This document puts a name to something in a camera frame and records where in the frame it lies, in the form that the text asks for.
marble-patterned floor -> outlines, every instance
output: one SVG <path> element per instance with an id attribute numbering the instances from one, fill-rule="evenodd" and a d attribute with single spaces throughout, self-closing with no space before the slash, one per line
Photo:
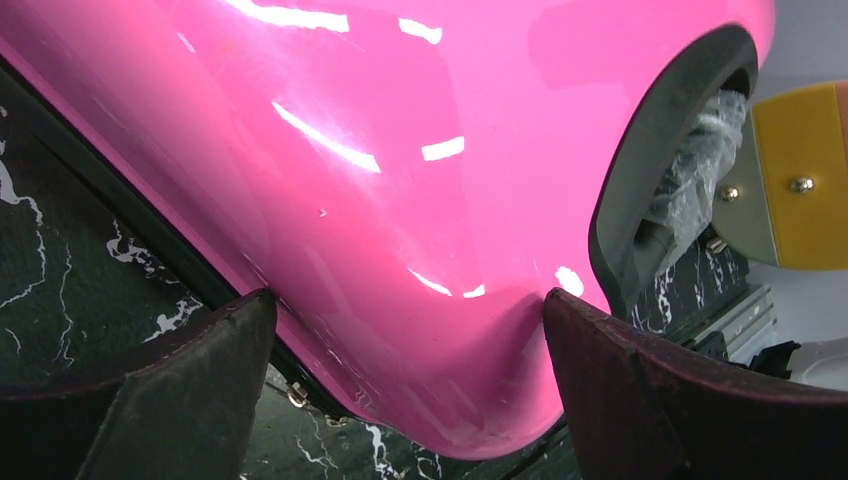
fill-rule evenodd
<path id="1" fill-rule="evenodd" d="M 0 108 L 0 384 L 84 369 L 208 312 Z M 685 332 L 729 301 L 747 263 L 699 245 L 642 295 L 630 320 Z M 269 383 L 284 380 L 269 369 Z M 382 427 L 330 427 L 265 388 L 242 478 L 579 478 L 561 431 L 504 458 L 441 458 Z"/>

black rubber seal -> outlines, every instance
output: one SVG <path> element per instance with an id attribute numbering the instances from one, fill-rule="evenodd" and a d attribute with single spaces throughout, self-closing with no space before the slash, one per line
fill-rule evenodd
<path id="1" fill-rule="evenodd" d="M 607 172 L 589 230 L 589 256 L 611 313 L 627 318 L 673 247 L 672 232 L 643 221 L 674 152 L 719 89 L 750 96 L 757 50 L 736 25 L 681 52 L 654 82 L 630 121 Z"/>

metal bolt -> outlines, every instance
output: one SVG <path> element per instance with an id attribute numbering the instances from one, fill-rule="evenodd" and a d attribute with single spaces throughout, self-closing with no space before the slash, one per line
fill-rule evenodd
<path id="1" fill-rule="evenodd" d="M 289 397 L 289 401 L 292 402 L 292 405 L 297 408 L 303 408 L 309 405 L 309 400 L 306 398 L 306 390 L 304 390 L 297 382 L 289 385 L 286 396 Z"/>
<path id="2" fill-rule="evenodd" d="M 739 198 L 739 189 L 736 187 L 726 186 L 721 189 L 721 199 L 725 202 L 732 202 Z"/>
<path id="3" fill-rule="evenodd" d="M 333 418 L 329 415 L 324 415 L 324 420 L 327 422 L 327 426 L 330 428 L 344 427 L 348 424 L 348 422 L 350 422 L 350 419 L 347 417 Z"/>
<path id="4" fill-rule="evenodd" d="M 727 248 L 727 242 L 721 237 L 713 237 L 707 242 L 707 250 L 716 255 L 723 252 L 725 248 Z"/>
<path id="5" fill-rule="evenodd" d="M 792 191 L 795 193 L 809 193 L 816 187 L 816 182 L 810 177 L 798 177 L 792 181 Z"/>

pink fender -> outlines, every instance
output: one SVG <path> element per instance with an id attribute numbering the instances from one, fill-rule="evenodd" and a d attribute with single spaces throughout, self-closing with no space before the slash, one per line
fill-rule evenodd
<path id="1" fill-rule="evenodd" d="M 588 231 L 645 92 L 722 25 L 761 62 L 773 9 L 7 0 L 0 55 L 239 292 L 277 292 L 347 409 L 480 459 L 562 414 L 541 302 L 609 309 Z"/>

